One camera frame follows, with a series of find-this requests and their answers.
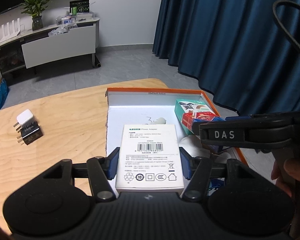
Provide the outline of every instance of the curtain fold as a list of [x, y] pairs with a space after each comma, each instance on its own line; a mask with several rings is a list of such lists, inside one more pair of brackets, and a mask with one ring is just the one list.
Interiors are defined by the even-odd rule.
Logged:
[[[153, 52], [240, 114], [300, 110], [300, 56], [272, 20], [274, 1], [162, 0]], [[278, 15], [300, 42], [299, 11]]]

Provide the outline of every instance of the cabinet drawer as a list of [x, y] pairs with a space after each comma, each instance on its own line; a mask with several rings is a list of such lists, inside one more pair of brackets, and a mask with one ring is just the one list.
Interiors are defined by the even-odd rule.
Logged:
[[22, 45], [27, 68], [47, 62], [96, 52], [96, 25], [70, 29]]

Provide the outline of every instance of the gray tile floor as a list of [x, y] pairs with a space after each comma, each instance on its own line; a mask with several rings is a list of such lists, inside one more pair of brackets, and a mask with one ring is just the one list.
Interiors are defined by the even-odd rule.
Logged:
[[[98, 59], [101, 68], [92, 68], [91, 56], [84, 55], [38, 66], [36, 75], [32, 69], [14, 72], [13, 77], [6, 77], [10, 92], [3, 108], [75, 89], [143, 78], [158, 78], [169, 88], [200, 89], [196, 79], [181, 75], [177, 67], [169, 66], [168, 60], [159, 59], [150, 49], [102, 52]], [[237, 115], [216, 108], [222, 117]], [[244, 154], [251, 168], [270, 178], [272, 154], [256, 154], [251, 149], [244, 150]]]

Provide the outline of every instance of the wall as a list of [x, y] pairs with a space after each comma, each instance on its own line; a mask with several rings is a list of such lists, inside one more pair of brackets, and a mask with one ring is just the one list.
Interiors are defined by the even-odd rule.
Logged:
[[[51, 0], [42, 13], [44, 25], [55, 23], [69, 10], [71, 0]], [[100, 46], [152, 44], [161, 0], [90, 0], [90, 10], [100, 18]], [[20, 17], [21, 31], [31, 29], [30, 16], [15, 8], [0, 15], [1, 25]]]

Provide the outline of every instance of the tv stand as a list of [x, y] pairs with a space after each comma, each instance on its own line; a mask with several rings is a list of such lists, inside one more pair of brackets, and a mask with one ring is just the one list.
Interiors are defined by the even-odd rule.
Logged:
[[100, 67], [101, 64], [95, 54], [99, 46], [99, 21], [99, 18], [94, 18], [76, 22], [78, 28], [51, 37], [48, 33], [59, 25], [49, 25], [37, 31], [23, 31], [18, 36], [0, 43], [0, 56], [12, 49], [20, 48], [21, 45], [25, 61], [12, 67], [0, 67], [2, 74], [85, 54], [91, 54], [92, 67]]

